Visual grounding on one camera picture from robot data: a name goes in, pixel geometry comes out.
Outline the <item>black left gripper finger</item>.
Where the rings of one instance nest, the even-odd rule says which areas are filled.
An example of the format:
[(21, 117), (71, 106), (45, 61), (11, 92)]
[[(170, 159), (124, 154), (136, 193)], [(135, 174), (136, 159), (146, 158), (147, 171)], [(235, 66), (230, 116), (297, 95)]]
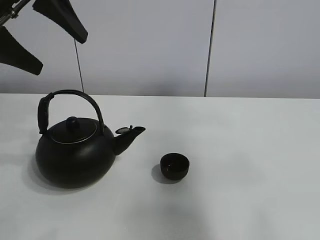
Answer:
[(4, 27), (0, 27), (0, 62), (38, 76), (43, 63), (28, 52)]

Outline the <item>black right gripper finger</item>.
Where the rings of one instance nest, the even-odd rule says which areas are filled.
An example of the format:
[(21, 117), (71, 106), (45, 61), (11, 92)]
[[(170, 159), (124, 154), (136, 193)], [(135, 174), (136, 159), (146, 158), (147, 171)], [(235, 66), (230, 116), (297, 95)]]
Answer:
[(88, 32), (69, 0), (36, 0), (32, 7), (63, 28), (79, 43), (84, 44), (87, 41)]

